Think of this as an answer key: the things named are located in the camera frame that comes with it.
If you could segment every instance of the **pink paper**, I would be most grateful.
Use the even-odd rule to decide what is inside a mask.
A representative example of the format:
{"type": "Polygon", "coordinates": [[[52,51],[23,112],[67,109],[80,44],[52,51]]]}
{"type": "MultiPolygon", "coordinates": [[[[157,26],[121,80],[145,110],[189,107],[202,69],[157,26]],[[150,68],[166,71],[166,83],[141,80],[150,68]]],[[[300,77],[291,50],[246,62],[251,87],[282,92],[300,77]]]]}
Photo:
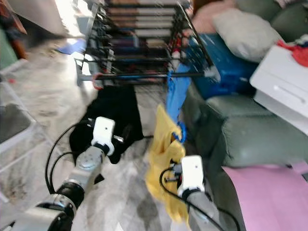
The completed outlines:
{"type": "Polygon", "coordinates": [[[231,178],[247,231],[308,231],[308,183],[287,167],[223,167],[231,178]]]}

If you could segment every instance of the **black fabric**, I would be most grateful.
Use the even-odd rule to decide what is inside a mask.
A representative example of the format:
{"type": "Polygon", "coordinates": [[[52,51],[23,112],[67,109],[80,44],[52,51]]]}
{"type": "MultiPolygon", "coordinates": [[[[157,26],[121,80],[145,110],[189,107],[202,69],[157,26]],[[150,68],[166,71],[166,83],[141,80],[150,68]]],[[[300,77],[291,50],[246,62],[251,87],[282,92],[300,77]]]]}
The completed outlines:
{"type": "MultiPolygon", "coordinates": [[[[108,86],[98,91],[97,98],[88,106],[81,120],[95,119],[103,116],[115,121],[114,135],[123,136],[129,128],[123,144],[113,142],[115,151],[109,157],[111,163],[116,164],[121,154],[131,146],[134,141],[143,138],[140,115],[137,107],[137,99],[133,86],[114,87],[108,86]]],[[[81,153],[91,144],[93,139],[93,128],[87,125],[77,126],[69,137],[71,150],[81,153]]]]}

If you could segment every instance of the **white plastic drawer unit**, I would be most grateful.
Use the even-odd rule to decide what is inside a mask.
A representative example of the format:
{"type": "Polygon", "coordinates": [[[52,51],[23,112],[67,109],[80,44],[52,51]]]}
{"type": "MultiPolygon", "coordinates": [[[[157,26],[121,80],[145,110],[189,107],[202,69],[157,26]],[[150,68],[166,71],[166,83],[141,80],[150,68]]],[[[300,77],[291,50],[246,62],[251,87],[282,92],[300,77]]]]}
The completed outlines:
{"type": "Polygon", "coordinates": [[[308,68],[292,52],[273,46],[250,79],[251,85],[308,118],[308,68]]]}

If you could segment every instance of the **yellow plastic bag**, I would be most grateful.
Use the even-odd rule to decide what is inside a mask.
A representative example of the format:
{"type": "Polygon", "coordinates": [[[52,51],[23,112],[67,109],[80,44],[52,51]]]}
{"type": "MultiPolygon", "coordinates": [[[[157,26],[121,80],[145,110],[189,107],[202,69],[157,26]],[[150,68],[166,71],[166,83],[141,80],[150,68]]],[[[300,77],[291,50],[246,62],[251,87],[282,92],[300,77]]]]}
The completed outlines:
{"type": "MultiPolygon", "coordinates": [[[[154,138],[149,153],[150,168],[146,174],[146,185],[151,195],[165,204],[171,219],[187,223],[187,206],[165,192],[159,184],[159,176],[163,170],[169,168],[170,161],[180,162],[180,159],[185,156],[185,149],[180,142],[174,140],[173,132],[181,137],[181,129],[167,115],[163,106],[159,105],[154,138]]],[[[167,172],[164,177],[173,177],[173,174],[167,172]]],[[[165,186],[171,192],[177,193],[176,182],[166,183],[165,186]]]]}

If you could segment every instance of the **gray floor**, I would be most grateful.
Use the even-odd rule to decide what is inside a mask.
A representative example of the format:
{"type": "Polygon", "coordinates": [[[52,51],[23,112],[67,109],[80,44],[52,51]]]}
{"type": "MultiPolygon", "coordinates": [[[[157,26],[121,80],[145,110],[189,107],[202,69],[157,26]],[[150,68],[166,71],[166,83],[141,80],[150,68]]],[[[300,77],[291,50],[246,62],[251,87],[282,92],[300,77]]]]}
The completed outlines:
{"type": "MultiPolygon", "coordinates": [[[[91,83],[82,89],[76,86],[73,58],[53,51],[63,42],[48,41],[32,49],[29,63],[7,76],[16,81],[12,84],[13,89],[51,140],[79,120],[86,105],[95,97],[91,83]]],[[[138,93],[137,98],[144,134],[149,134],[153,132],[156,107],[163,101],[164,94],[157,89],[151,92],[141,88],[138,91],[146,92],[138,93]]],[[[170,230],[171,220],[164,206],[151,197],[144,182],[149,143],[149,140],[136,142],[118,165],[104,163],[102,174],[105,180],[95,186],[80,207],[72,230],[170,230]]],[[[47,195],[43,172],[49,148],[50,145],[43,144],[25,158],[27,167],[23,171],[16,171],[18,166],[6,171],[10,186],[4,193],[10,202],[0,202],[0,227],[47,195]]],[[[60,142],[60,149],[68,150],[67,138],[60,142]]],[[[60,163],[54,176],[56,187],[72,167],[69,159],[60,163]]]]}

